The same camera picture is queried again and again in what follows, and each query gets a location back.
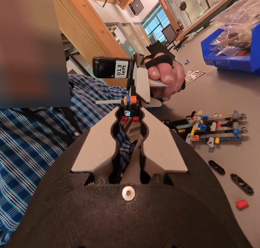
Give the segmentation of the small lego gear subassembly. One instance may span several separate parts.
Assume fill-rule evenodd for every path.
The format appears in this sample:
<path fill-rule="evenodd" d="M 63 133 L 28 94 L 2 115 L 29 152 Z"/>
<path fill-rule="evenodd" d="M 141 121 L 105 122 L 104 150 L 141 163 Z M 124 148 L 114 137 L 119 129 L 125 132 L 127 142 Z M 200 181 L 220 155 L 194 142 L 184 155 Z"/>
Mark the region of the small lego gear subassembly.
<path fill-rule="evenodd" d="M 140 103 L 137 96 L 126 96 L 120 100 L 99 100 L 95 103 L 102 104 L 120 104 L 121 121 L 127 122 L 129 119 L 133 119 L 134 122 L 139 122 Z"/>

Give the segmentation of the wooden office desk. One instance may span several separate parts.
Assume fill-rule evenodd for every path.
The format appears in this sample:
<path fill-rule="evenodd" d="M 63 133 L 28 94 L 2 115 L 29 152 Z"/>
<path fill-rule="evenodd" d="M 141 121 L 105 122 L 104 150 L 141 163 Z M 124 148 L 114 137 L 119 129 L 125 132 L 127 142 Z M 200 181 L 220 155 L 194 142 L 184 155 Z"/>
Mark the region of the wooden office desk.
<path fill-rule="evenodd" d="M 200 17 L 198 17 L 190 26 L 183 30 L 183 32 L 176 38 L 176 41 L 182 40 L 185 36 L 190 35 L 201 29 L 212 18 L 218 15 L 231 2 L 231 0 L 220 0 L 215 3 L 210 9 L 206 10 Z"/>

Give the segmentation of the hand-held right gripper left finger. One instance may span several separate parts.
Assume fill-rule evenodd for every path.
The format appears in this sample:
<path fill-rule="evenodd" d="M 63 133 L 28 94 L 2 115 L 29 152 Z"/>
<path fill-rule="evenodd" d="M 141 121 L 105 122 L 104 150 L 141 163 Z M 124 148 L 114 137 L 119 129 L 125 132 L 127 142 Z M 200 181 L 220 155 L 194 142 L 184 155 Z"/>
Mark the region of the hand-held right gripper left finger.
<path fill-rule="evenodd" d="M 116 140 L 120 132 L 120 108 L 114 108 L 95 124 L 71 168 L 72 172 L 111 174 L 113 162 L 120 163 L 119 146 Z"/>

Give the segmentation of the person's torso in plaid shirt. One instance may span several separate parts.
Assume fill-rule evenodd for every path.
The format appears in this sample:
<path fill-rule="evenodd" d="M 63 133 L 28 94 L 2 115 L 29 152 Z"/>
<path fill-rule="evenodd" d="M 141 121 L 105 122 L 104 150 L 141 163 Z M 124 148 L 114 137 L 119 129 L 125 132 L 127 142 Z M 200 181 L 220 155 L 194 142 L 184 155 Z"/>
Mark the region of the person's torso in plaid shirt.
<path fill-rule="evenodd" d="M 30 108 L 48 123 L 25 116 L 21 109 L 0 111 L 1 247 L 17 230 L 40 180 L 54 161 L 86 130 L 118 105 L 99 107 L 97 100 L 120 100 L 124 87 L 111 87 L 91 76 L 68 74 L 71 106 L 77 126 L 60 107 Z"/>

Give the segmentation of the blue plastic bin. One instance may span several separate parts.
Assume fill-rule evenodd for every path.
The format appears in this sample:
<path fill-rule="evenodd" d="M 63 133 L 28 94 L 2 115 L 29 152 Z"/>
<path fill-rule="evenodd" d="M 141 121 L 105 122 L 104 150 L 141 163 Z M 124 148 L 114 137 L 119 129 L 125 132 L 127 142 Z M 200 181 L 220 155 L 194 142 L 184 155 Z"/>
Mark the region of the blue plastic bin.
<path fill-rule="evenodd" d="M 252 45 L 250 56 L 216 56 L 211 50 L 211 42 L 216 39 L 223 29 L 219 28 L 206 39 L 201 41 L 203 59 L 206 65 L 235 71 L 260 74 L 260 24 L 252 31 Z"/>

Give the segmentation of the person's left hand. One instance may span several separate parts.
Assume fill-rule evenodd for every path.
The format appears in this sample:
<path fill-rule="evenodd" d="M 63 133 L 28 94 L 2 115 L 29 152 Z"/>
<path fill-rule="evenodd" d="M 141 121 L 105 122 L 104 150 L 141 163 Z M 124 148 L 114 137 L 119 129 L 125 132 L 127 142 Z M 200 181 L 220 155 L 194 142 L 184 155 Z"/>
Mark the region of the person's left hand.
<path fill-rule="evenodd" d="M 185 80 L 185 72 L 180 63 L 173 61 L 169 63 L 159 63 L 148 69 L 148 77 L 151 80 L 160 80 L 167 87 L 151 87 L 152 97 L 160 101 L 168 101 L 182 87 Z"/>

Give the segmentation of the grey wall-mounted box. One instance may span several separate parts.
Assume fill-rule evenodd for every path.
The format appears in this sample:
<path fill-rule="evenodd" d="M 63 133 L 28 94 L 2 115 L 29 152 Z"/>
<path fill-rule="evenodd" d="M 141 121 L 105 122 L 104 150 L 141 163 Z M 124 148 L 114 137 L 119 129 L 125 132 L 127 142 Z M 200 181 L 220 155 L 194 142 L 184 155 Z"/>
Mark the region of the grey wall-mounted box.
<path fill-rule="evenodd" d="M 130 4 L 130 10 L 134 14 L 134 16 L 138 16 L 144 9 L 144 5 L 142 4 L 141 0 L 134 0 Z"/>

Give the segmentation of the black lego liftarm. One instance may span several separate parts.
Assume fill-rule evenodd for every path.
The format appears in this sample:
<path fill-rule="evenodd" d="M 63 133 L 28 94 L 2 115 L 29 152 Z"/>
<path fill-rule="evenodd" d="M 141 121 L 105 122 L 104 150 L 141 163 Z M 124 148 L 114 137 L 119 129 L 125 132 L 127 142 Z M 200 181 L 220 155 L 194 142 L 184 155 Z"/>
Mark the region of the black lego liftarm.
<path fill-rule="evenodd" d="M 213 160 L 209 160 L 208 164 L 214 171 L 216 171 L 220 175 L 226 174 L 225 170 L 220 165 L 218 165 L 216 162 L 214 162 Z"/>
<path fill-rule="evenodd" d="M 246 183 L 240 176 L 237 174 L 230 174 L 231 180 L 247 195 L 252 196 L 254 194 L 253 188 Z"/>

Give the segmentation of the red lego bush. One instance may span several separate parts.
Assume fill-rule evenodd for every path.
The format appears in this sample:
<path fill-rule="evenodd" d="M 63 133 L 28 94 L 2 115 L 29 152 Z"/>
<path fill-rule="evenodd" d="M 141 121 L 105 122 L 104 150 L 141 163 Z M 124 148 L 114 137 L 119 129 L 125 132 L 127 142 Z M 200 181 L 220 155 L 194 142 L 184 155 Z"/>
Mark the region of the red lego bush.
<path fill-rule="evenodd" d="M 245 208 L 249 207 L 249 203 L 246 200 L 240 200 L 236 202 L 236 207 L 239 210 L 244 210 Z"/>

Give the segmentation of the lego sticker sheet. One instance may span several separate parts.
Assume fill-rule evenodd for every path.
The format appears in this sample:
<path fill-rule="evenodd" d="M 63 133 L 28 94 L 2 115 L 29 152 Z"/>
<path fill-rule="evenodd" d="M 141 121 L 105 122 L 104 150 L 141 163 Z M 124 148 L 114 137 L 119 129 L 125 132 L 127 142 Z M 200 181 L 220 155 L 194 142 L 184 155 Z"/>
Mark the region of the lego sticker sheet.
<path fill-rule="evenodd" d="M 199 71 L 190 69 L 185 72 L 185 85 L 188 85 L 192 81 L 194 81 L 196 78 L 200 77 L 201 75 L 205 74 L 205 71 Z"/>

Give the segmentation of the long lego chassis assembly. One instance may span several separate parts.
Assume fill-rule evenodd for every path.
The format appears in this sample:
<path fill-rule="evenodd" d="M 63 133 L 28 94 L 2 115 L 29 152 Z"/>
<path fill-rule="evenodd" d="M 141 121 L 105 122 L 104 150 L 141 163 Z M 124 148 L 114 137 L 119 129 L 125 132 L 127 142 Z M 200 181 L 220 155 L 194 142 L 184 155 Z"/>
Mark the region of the long lego chassis assembly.
<path fill-rule="evenodd" d="M 175 131 L 191 147 L 195 142 L 204 141 L 209 148 L 214 148 L 222 141 L 241 140 L 248 132 L 243 123 L 246 119 L 246 114 L 237 110 L 226 116 L 215 112 L 212 117 L 203 115 L 200 110 L 193 111 L 181 120 L 161 122 Z"/>

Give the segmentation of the grey screen on stand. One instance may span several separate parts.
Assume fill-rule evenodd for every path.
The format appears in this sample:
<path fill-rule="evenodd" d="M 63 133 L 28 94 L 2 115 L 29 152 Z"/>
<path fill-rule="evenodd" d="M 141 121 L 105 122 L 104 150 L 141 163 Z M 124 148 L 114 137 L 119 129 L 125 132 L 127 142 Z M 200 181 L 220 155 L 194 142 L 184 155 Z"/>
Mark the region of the grey screen on stand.
<path fill-rule="evenodd" d="M 173 46 L 176 47 L 174 44 L 175 39 L 178 37 L 176 34 L 175 30 L 173 29 L 172 25 L 169 24 L 167 25 L 163 30 L 162 30 L 163 35 L 166 38 L 166 47 L 171 45 L 173 43 Z"/>

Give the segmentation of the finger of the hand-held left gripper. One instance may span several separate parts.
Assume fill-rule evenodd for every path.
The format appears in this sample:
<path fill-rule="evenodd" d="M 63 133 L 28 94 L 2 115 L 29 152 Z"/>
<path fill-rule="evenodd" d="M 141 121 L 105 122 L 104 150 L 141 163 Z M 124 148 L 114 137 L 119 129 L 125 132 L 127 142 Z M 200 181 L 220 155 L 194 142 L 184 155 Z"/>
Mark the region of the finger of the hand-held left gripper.
<path fill-rule="evenodd" d="M 146 68 L 135 67 L 135 92 L 146 103 L 150 103 L 150 86 Z"/>
<path fill-rule="evenodd" d="M 156 107 L 161 107 L 161 106 L 162 106 L 162 102 L 157 99 L 154 99 L 154 98 L 151 98 L 149 103 L 142 100 L 142 107 L 146 108 L 146 109 L 147 108 L 156 108 Z"/>

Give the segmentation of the clear bags of lego parts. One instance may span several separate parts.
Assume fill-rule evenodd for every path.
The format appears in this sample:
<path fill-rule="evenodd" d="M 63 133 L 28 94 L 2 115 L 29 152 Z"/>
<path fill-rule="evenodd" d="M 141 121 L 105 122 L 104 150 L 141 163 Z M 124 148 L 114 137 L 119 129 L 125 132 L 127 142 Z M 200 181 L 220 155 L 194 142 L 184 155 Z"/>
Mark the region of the clear bags of lego parts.
<path fill-rule="evenodd" d="M 212 22 L 223 29 L 210 43 L 214 56 L 249 56 L 252 31 L 260 23 L 260 0 L 239 0 Z"/>

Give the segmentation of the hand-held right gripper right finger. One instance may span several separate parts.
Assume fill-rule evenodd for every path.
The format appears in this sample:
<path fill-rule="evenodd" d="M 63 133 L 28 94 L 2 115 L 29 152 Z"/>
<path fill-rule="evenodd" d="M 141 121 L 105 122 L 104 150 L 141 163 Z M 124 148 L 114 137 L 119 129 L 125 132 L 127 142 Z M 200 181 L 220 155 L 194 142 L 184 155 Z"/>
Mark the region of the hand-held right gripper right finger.
<path fill-rule="evenodd" d="M 144 139 L 141 154 L 145 157 L 144 171 L 149 175 L 186 173 L 187 166 L 173 139 L 170 129 L 146 109 L 141 108 Z"/>

